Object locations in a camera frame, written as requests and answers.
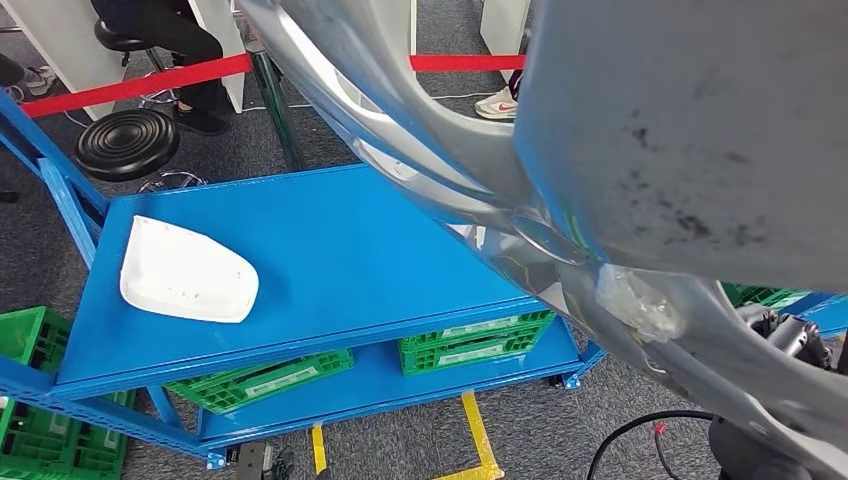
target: silver car part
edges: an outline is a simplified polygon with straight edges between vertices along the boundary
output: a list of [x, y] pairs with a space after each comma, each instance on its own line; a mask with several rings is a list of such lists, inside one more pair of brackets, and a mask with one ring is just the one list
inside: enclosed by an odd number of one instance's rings
[[832, 213], [848, 193], [841, 2], [544, 2], [514, 128], [429, 98], [407, 2], [240, 3], [350, 148], [492, 269], [682, 397], [848, 479], [848, 380], [768, 344], [714, 280], [848, 286], [848, 220]]

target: stool seat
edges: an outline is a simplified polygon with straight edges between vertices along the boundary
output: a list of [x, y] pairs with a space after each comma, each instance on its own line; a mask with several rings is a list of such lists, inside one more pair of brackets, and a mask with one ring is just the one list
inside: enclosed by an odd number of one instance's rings
[[116, 52], [128, 53], [153, 48], [153, 45], [143, 40], [109, 30], [103, 20], [98, 20], [94, 24], [94, 36], [101, 45]]
[[107, 182], [144, 177], [165, 166], [180, 146], [176, 123], [147, 108], [121, 110], [95, 121], [77, 140], [77, 161]]

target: blue shelving cart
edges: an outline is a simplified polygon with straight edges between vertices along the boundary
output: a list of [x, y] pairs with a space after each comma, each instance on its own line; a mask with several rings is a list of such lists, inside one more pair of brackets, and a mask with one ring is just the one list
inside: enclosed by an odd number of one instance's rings
[[[369, 167], [316, 170], [108, 199], [5, 95], [0, 140], [48, 186], [90, 268], [62, 366], [47, 375], [0, 358], [0, 393], [206, 458], [225, 447], [485, 389], [562, 375], [575, 388], [603, 356], [580, 351], [557, 319], [517, 357], [404, 376], [400, 337], [544, 309], [478, 261]], [[129, 306], [118, 279], [132, 217], [209, 235], [257, 269], [239, 324]], [[352, 348], [355, 367], [186, 431], [160, 385], [248, 365]], [[103, 394], [145, 387], [161, 420]]]

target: black cable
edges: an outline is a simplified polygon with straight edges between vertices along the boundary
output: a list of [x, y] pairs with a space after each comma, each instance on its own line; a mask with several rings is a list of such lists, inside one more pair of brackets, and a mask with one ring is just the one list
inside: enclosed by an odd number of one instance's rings
[[662, 463], [663, 468], [665, 469], [665, 473], [671, 478], [671, 480], [683, 480], [678, 477], [671, 471], [671, 467], [668, 466], [668, 462], [665, 461], [665, 454], [662, 451], [662, 444], [660, 444], [660, 436], [662, 435], [661, 429], [654, 429], [654, 445], [657, 446], [657, 456], [660, 457], [660, 463]]
[[700, 418], [702, 420], [712, 421], [713, 417], [713, 414], [702, 412], [700, 410], [665, 410], [662, 412], [649, 413], [637, 418], [636, 420], [628, 422], [618, 427], [614, 432], [609, 434], [603, 442], [601, 442], [601, 446], [598, 447], [598, 450], [595, 452], [595, 456], [592, 458], [592, 464], [589, 465], [589, 473], [586, 474], [586, 480], [592, 480], [595, 478], [595, 471], [598, 469], [598, 464], [601, 463], [601, 457], [607, 447], [609, 447], [610, 443], [639, 425], [644, 425], [656, 420], [662, 420], [664, 418]]

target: gray carpet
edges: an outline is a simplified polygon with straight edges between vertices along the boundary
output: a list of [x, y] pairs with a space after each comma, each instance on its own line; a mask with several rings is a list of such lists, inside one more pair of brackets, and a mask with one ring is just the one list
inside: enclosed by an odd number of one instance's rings
[[[420, 52], [485, 52], [478, 35], [478, 0], [419, 0], [419, 5]], [[24, 65], [43, 63], [22, 34], [0, 37], [0, 51]], [[131, 76], [149, 70], [146, 58], [133, 56]], [[419, 78], [432, 95], [494, 92], [503, 87], [497, 73], [427, 74]], [[302, 103], [296, 92], [290, 88], [287, 91], [292, 103]], [[250, 76], [245, 98], [246, 107], [261, 105]], [[473, 115], [473, 103], [479, 98], [443, 103]], [[82, 112], [73, 115], [88, 121]], [[291, 122], [310, 168], [357, 161], [311, 109], [293, 110]], [[60, 148], [72, 152], [81, 127], [61, 115], [38, 123]], [[195, 172], [210, 182], [286, 171], [282, 150], [263, 111], [234, 117], [231, 131], [221, 137], [185, 135], [172, 166]], [[139, 183], [98, 186], [112, 195], [132, 192]], [[73, 316], [86, 271], [49, 195], [7, 152], [0, 152], [0, 188], [22, 193], [18, 204], [0, 204], [0, 311], [46, 304]], [[583, 385], [570, 392], [536, 381], [477, 394], [495, 457], [506, 478], [582, 478], [601, 439], [617, 426], [650, 411], [688, 406], [614, 359], [599, 365]], [[185, 423], [192, 425], [193, 407], [177, 403]], [[140, 395], [137, 408], [153, 412], [145, 393]], [[703, 427], [687, 421], [669, 423], [669, 461], [684, 479], [717, 476]], [[479, 464], [458, 398], [327, 425], [324, 434], [328, 462], [337, 480], [428, 480]], [[308, 432], [273, 440], [275, 444], [278, 441], [295, 452], [293, 478], [314, 478]], [[200, 460], [131, 441], [124, 478], [233, 479], [235, 471], [207, 472]], [[667, 478], [654, 453], [649, 428], [621, 438], [607, 453], [598, 478]]]

